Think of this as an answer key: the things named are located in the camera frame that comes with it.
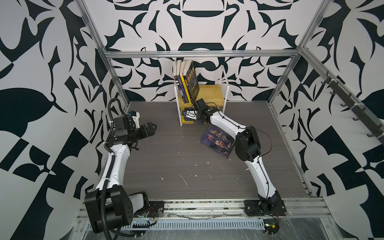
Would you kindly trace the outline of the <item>black Murphy's law book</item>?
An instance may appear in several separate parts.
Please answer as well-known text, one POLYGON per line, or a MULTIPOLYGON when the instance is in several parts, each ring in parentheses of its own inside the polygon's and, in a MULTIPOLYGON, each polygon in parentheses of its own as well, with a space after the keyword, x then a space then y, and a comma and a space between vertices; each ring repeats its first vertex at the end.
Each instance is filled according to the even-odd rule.
POLYGON ((192 99, 191 104, 194 104, 197 100, 200 87, 199 87, 199 82, 198 82, 197 75, 196 75, 196 69, 194 66, 194 61, 192 61, 192 60, 189 60, 189 61, 190 61, 190 65, 189 65, 189 69, 187 70, 186 77, 187 77, 189 91, 190 91, 191 99, 192 99))

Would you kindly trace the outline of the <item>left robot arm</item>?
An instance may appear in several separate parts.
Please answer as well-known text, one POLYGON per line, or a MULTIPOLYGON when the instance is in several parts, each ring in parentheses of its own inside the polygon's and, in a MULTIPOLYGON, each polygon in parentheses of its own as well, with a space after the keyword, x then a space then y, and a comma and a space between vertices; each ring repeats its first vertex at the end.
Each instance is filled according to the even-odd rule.
POLYGON ((156 133, 157 125, 140 125, 140 114, 135 111, 113 120, 113 127, 104 143, 108 159, 94 191, 86 194, 85 206, 94 233, 104 233, 115 240, 120 229, 132 223, 135 216, 144 215, 150 208, 145 192, 128 195, 123 188, 126 164, 139 140, 156 133))

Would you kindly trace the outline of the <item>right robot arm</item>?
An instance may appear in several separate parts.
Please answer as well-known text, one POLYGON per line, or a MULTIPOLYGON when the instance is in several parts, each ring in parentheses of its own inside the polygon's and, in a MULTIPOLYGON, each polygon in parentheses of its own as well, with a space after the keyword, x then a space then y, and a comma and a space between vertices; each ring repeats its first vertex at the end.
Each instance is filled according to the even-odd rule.
POLYGON ((212 124, 234 138, 236 155, 245 162, 254 179, 259 200, 245 201, 245 213, 248 216, 283 216, 286 207, 264 166, 257 130, 253 126, 246 127, 233 121, 217 106, 208 106, 203 99, 197 100, 194 107, 197 111, 196 123, 212 124))

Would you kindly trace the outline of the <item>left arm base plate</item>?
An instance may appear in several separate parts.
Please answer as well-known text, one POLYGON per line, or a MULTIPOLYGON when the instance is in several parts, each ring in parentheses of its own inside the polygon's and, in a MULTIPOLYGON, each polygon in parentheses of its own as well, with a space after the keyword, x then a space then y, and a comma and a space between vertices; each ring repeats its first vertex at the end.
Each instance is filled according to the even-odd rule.
POLYGON ((134 218, 147 217, 156 218, 164 214, 164 201, 149 201, 144 206, 134 213, 134 218))

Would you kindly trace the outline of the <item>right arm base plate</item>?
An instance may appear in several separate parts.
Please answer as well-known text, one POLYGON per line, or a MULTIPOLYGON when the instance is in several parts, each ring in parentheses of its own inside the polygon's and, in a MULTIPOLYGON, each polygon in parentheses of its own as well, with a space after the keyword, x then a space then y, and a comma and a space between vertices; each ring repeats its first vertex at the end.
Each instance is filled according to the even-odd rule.
POLYGON ((286 206, 282 200, 245 200, 244 210, 247 216, 266 216, 273 217, 285 216, 286 206))

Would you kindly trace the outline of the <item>purple Guiguzi portrait book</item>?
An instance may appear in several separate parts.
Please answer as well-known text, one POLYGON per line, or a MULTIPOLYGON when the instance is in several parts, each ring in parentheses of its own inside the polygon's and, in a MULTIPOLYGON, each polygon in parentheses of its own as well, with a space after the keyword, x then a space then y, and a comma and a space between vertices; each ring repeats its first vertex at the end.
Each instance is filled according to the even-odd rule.
POLYGON ((188 101, 188 97, 186 95, 185 88, 184 88, 184 85, 182 83, 182 79, 181 79, 181 76, 180 76, 181 63, 182 63, 181 60, 177 60, 176 76, 177 76, 178 86, 179 86, 179 90, 181 92, 181 96, 182 96, 183 102, 185 104, 187 104, 189 101, 188 101))

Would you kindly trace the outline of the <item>navy book yellow label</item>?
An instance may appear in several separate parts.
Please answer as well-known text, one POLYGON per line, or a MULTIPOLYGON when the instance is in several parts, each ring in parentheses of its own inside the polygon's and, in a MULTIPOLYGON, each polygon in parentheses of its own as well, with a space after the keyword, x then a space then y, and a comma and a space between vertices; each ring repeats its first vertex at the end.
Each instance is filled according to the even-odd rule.
POLYGON ((194 122, 197 119, 195 108, 184 108, 182 116, 185 122, 194 122))

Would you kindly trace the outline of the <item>yellow cartoon cover book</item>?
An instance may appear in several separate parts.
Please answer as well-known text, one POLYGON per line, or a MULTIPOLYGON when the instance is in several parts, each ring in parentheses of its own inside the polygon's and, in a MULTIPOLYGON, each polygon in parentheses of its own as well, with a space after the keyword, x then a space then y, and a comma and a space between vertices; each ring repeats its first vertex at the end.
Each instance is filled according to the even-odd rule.
POLYGON ((182 81, 182 84, 183 84, 183 87, 184 87, 185 96, 186 96, 185 103, 191 104, 192 103, 192 99, 191 99, 191 94, 190 94, 190 91, 189 91, 189 86, 188 86, 187 77, 186 77, 187 70, 189 69, 189 65, 190 65, 190 61, 189 60, 185 60, 185 61, 181 62, 180 77, 181 77, 181 81, 182 81))

